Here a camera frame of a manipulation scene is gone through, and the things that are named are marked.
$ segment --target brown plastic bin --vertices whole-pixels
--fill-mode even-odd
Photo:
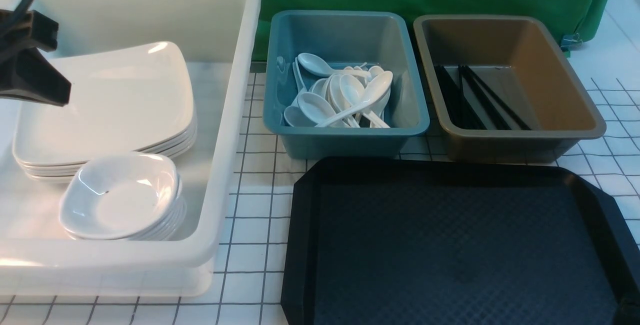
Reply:
[[[606,123],[601,114],[538,20],[425,15],[415,20],[413,29],[451,160],[551,163],[578,141],[604,135]],[[436,77],[434,66],[438,65],[450,74],[457,74],[458,65],[469,66],[531,130],[455,126]]]

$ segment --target white small bowl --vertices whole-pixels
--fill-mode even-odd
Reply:
[[[176,164],[166,156],[125,152],[92,159],[62,196],[59,220],[82,239],[130,237],[173,211],[179,182]]]

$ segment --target black cable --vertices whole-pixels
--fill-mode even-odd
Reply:
[[[16,6],[15,10],[0,23],[0,37],[5,36],[11,29],[13,29],[27,14],[27,10],[32,6],[34,0],[20,0],[18,6]]]

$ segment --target teal plastic bin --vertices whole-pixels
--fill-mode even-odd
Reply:
[[[341,69],[362,63],[393,72],[391,95],[382,128],[291,127],[284,120],[298,89],[293,61],[300,53],[316,54]],[[317,79],[301,66],[306,88]],[[293,159],[329,156],[395,157],[412,136],[430,124],[416,57],[405,21],[395,13],[289,10],[271,22],[264,124],[279,135]]]

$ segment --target metal clip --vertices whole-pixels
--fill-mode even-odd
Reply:
[[[562,37],[562,41],[560,41],[560,50],[566,52],[567,50],[575,50],[579,47],[582,47],[583,40],[580,38],[579,33],[574,33],[573,35],[565,35]]]

